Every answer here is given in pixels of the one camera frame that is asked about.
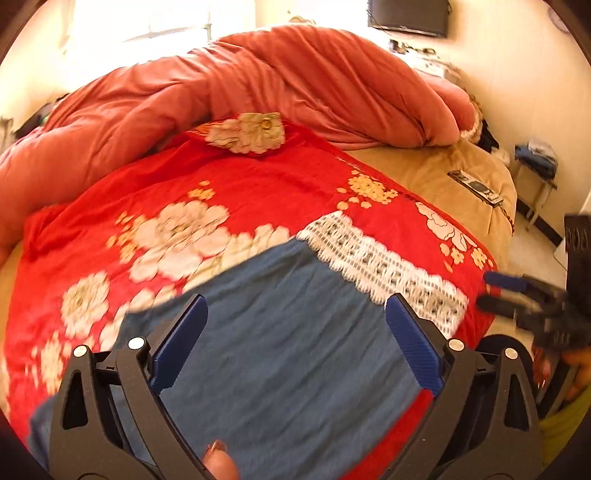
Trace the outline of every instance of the small table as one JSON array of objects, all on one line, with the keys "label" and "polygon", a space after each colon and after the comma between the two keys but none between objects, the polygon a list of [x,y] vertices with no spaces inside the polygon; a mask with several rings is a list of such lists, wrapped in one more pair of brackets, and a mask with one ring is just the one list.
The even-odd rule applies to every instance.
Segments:
[{"label": "small table", "polygon": [[534,199],[534,206],[530,207],[527,215],[525,216],[525,218],[529,220],[525,229],[529,231],[531,226],[540,216],[540,212],[542,208],[544,208],[544,205],[546,204],[550,193],[552,193],[552,190],[558,190],[558,185],[555,184],[554,180],[547,180],[540,177],[539,173],[537,173],[533,168],[531,168],[527,163],[521,161],[519,158],[516,158],[515,161],[517,162],[517,169],[511,174],[511,177],[513,177],[513,183],[517,183],[517,177],[519,176],[519,172],[523,166],[531,170],[535,176],[537,176],[542,181],[542,185]]}]

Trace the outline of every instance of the pink comforter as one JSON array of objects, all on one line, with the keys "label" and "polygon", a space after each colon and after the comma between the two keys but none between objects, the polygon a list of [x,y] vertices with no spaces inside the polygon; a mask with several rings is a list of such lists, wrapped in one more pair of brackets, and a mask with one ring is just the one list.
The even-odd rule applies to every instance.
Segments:
[{"label": "pink comforter", "polygon": [[30,213],[75,199],[170,134],[242,112],[281,112],[344,150],[449,145],[473,118],[452,84],[430,87],[368,40],[313,25],[230,35],[118,69],[0,157],[0,266]]}]

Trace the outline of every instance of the wall-mounted tv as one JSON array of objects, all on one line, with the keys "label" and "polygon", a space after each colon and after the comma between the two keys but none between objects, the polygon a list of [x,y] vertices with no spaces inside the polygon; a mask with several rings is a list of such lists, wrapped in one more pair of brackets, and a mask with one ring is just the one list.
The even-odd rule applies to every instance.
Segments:
[{"label": "wall-mounted tv", "polygon": [[448,0],[369,0],[368,25],[384,30],[447,37]]}]

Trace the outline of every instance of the tiled floor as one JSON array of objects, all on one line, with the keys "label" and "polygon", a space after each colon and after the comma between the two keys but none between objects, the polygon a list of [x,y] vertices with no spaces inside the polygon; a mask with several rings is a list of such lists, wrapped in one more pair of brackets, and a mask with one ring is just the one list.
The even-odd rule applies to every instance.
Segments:
[{"label": "tiled floor", "polygon": [[[566,286],[566,270],[554,259],[556,247],[537,228],[525,230],[527,221],[519,213],[515,218],[515,235],[509,252],[507,273],[512,275],[527,274],[564,288]],[[507,319],[497,318],[488,334],[503,333],[519,339],[528,348],[531,347],[532,336],[528,332],[516,330],[515,325]]]}]

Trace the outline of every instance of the lace hem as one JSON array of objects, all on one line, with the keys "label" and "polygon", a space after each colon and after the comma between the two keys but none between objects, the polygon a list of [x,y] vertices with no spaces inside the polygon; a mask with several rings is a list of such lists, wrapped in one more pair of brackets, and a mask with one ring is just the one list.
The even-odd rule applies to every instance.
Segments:
[{"label": "lace hem", "polygon": [[321,261],[355,282],[374,303],[385,304],[394,293],[402,293],[417,315],[435,323],[448,339],[466,313],[468,298],[461,290],[363,235],[342,212],[320,217],[296,238],[306,241]]}]

